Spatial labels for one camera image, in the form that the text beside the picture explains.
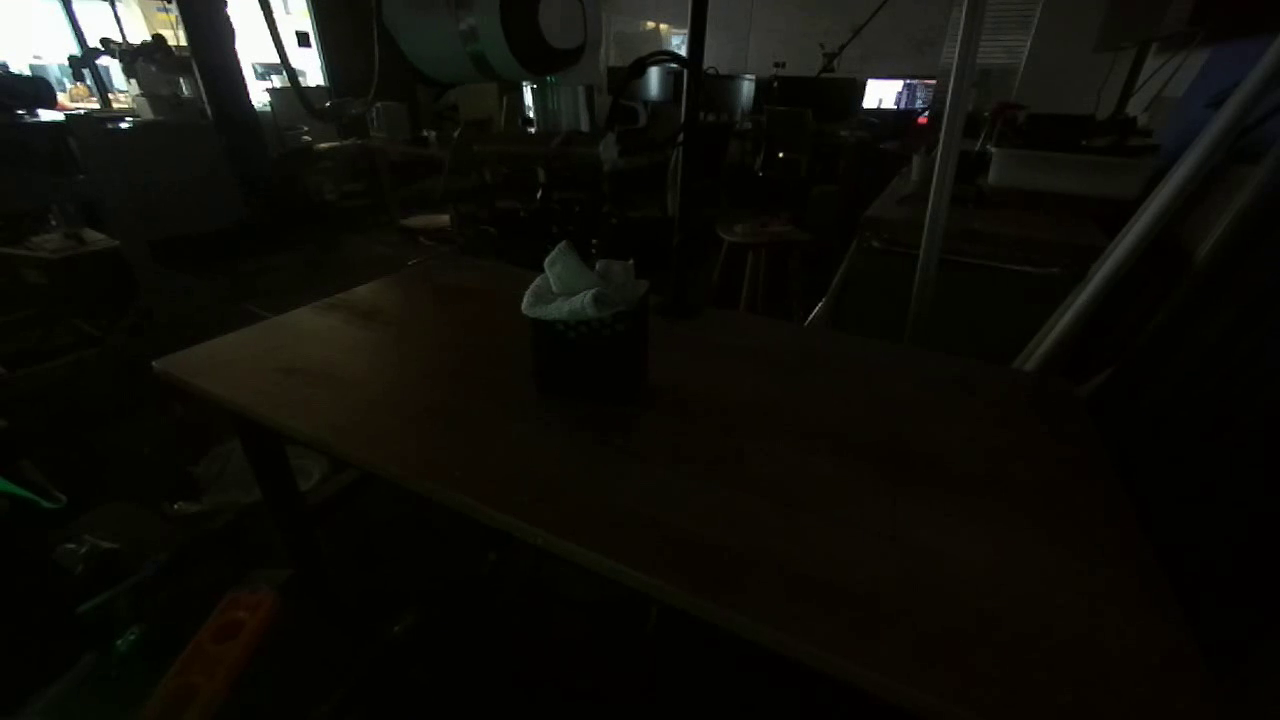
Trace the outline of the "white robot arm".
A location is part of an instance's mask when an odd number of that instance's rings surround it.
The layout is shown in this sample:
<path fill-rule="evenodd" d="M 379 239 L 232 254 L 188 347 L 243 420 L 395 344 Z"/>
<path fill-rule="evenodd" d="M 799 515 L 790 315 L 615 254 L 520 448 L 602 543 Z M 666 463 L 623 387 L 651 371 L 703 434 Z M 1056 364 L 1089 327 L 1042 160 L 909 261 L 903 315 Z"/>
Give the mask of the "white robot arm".
<path fill-rule="evenodd" d="M 379 20 L 441 84 L 556 75 L 590 44 L 586 0 L 379 0 Z"/>

